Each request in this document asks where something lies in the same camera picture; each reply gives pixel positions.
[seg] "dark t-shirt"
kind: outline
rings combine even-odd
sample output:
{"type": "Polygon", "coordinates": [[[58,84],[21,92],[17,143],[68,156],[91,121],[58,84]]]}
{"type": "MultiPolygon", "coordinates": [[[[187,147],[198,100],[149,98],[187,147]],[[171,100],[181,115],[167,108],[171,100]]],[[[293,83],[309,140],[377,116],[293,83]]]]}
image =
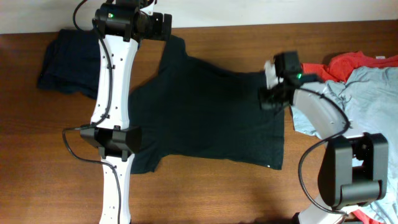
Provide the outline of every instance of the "dark t-shirt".
{"type": "Polygon", "coordinates": [[[37,88],[66,94],[80,91],[96,99],[100,65],[98,37],[93,31],[62,29],[47,47],[37,88]]]}
{"type": "Polygon", "coordinates": [[[281,169],[284,114],[260,109],[262,86],[264,72],[230,72],[189,57],[184,40],[171,36],[158,76],[129,97],[130,124],[142,128],[131,172],[153,172],[170,154],[281,169]]]}

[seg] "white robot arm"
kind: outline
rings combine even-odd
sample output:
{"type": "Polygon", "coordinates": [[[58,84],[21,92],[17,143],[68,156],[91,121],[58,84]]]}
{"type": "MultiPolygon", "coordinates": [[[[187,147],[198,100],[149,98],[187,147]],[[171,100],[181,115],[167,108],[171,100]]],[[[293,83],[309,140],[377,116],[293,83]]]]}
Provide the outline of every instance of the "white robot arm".
{"type": "Polygon", "coordinates": [[[294,216],[295,223],[341,223],[345,215],[382,199],[387,187],[388,144],[381,134],[363,133],[344,112],[323,95],[326,85],[316,75],[303,75],[296,52],[266,62],[267,86],[259,91],[263,109],[283,109],[292,105],[303,112],[322,141],[308,149],[300,160],[298,176],[308,199],[308,209],[294,216]],[[326,143],[326,153],[318,176],[320,195],[314,200],[307,192],[302,162],[309,152],[326,143]],[[352,159],[363,161],[352,166],[352,159]]]}
{"type": "Polygon", "coordinates": [[[81,128],[80,135],[99,149],[103,163],[100,223],[131,222],[130,171],[134,153],[141,145],[141,129],[129,124],[131,68],[142,39],[167,40],[171,34],[172,16],[153,12],[155,3],[155,0],[116,0],[115,4],[107,1],[96,11],[93,20],[94,30],[100,36],[98,97],[91,124],[81,128]]]}

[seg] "black cable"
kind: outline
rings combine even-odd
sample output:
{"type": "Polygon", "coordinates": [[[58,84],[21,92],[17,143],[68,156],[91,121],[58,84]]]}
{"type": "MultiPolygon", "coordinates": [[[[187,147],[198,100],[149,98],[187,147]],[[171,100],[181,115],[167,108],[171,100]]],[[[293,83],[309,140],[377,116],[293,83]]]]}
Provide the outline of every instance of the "black cable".
{"type": "Polygon", "coordinates": [[[76,14],[77,14],[77,11],[79,10],[79,8],[80,8],[84,3],[86,3],[86,2],[87,2],[87,0],[82,0],[82,1],[79,3],[79,5],[76,6],[75,11],[73,12],[73,16],[72,16],[73,25],[75,25],[76,29],[79,30],[79,31],[84,31],[84,30],[82,30],[82,29],[77,25],[77,23],[76,23],[76,14]]]}
{"type": "Polygon", "coordinates": [[[318,146],[321,146],[322,144],[328,142],[329,140],[331,140],[331,139],[333,139],[333,138],[335,138],[335,137],[338,137],[338,136],[341,136],[342,134],[344,134],[344,133],[349,129],[349,127],[350,127],[349,119],[348,119],[347,115],[344,113],[344,111],[343,111],[342,109],[340,109],[340,107],[337,106],[336,103],[333,102],[331,99],[325,97],[324,94],[320,94],[320,93],[317,93],[317,92],[315,92],[315,91],[308,90],[308,89],[304,89],[304,88],[296,88],[296,90],[302,90],[302,91],[306,91],[306,92],[312,93],[312,94],[314,94],[314,95],[318,95],[321,99],[326,100],[326,101],[329,102],[333,107],[335,107],[335,108],[339,111],[339,113],[341,113],[341,115],[342,115],[343,118],[344,118],[345,125],[344,125],[343,130],[341,130],[341,131],[337,132],[336,134],[334,134],[334,135],[332,135],[332,136],[329,136],[329,137],[327,137],[327,138],[325,138],[325,139],[323,139],[323,140],[321,140],[321,141],[315,143],[313,146],[309,147],[309,148],[304,152],[304,154],[301,156],[300,162],[298,163],[298,180],[300,181],[300,186],[301,186],[301,188],[303,189],[304,194],[307,196],[307,198],[308,198],[317,208],[319,208],[320,210],[322,210],[322,211],[324,211],[324,212],[327,212],[327,213],[336,214],[336,215],[344,215],[344,216],[347,217],[348,214],[347,214],[346,212],[344,212],[344,211],[334,211],[334,210],[327,209],[327,208],[323,207],[322,205],[320,205],[319,203],[317,203],[317,202],[311,197],[311,195],[309,194],[307,188],[306,188],[305,185],[304,185],[303,175],[302,175],[302,166],[303,166],[303,163],[304,163],[304,159],[310,154],[310,152],[312,152],[312,151],[313,151],[314,149],[316,149],[318,146]]]}
{"type": "MultiPolygon", "coordinates": [[[[80,8],[80,6],[81,6],[82,4],[84,4],[86,1],[87,1],[87,0],[83,0],[83,1],[78,5],[78,7],[75,9],[75,12],[73,13],[73,23],[75,24],[75,27],[76,27],[78,30],[81,30],[81,29],[80,29],[80,28],[77,26],[77,24],[76,24],[76,20],[75,20],[76,12],[77,12],[77,10],[80,8]]],[[[83,158],[77,156],[77,155],[72,151],[71,147],[69,146],[68,140],[67,140],[67,132],[68,132],[68,131],[81,131],[81,130],[85,130],[85,129],[97,127],[97,125],[99,125],[100,123],[102,123],[102,122],[106,119],[106,117],[108,116],[109,111],[110,111],[110,109],[111,109],[112,90],[113,90],[113,89],[112,89],[112,86],[113,86],[113,71],[112,71],[112,69],[113,69],[113,68],[112,68],[111,57],[109,56],[109,52],[108,52],[108,50],[107,50],[107,48],[106,48],[106,45],[105,45],[105,43],[104,43],[103,35],[102,35],[101,32],[98,30],[98,28],[97,28],[97,26],[96,26],[96,24],[95,24],[95,20],[94,20],[94,19],[92,20],[92,23],[93,23],[93,30],[94,30],[94,32],[97,34],[97,36],[98,36],[98,38],[99,38],[99,41],[100,41],[100,43],[101,43],[101,45],[102,45],[102,47],[103,47],[103,49],[104,49],[104,52],[105,52],[106,60],[107,60],[107,62],[108,62],[108,65],[107,65],[107,67],[106,67],[106,68],[109,70],[108,104],[107,104],[107,106],[106,106],[106,108],[105,108],[105,113],[104,113],[103,115],[101,115],[101,118],[99,119],[99,121],[97,121],[97,122],[95,122],[95,123],[91,123],[91,124],[86,125],[86,126],[79,127],[79,128],[65,128],[64,130],[62,130],[62,139],[63,139],[63,143],[65,144],[65,147],[68,149],[69,153],[70,153],[74,158],[76,158],[76,159],[78,159],[78,160],[80,160],[80,161],[83,161],[83,162],[89,162],[89,163],[93,163],[93,164],[100,164],[100,165],[108,166],[108,167],[112,170],[112,172],[113,172],[113,174],[114,174],[114,177],[115,177],[115,181],[116,181],[116,187],[118,188],[118,195],[119,195],[119,203],[118,203],[118,204],[119,204],[119,208],[118,208],[118,224],[120,224],[120,213],[121,213],[121,189],[120,189],[120,183],[119,183],[118,174],[117,174],[117,172],[116,172],[116,166],[112,166],[111,164],[109,164],[109,163],[107,163],[107,162],[94,161],[94,160],[89,160],[89,159],[83,159],[83,158]]]]}

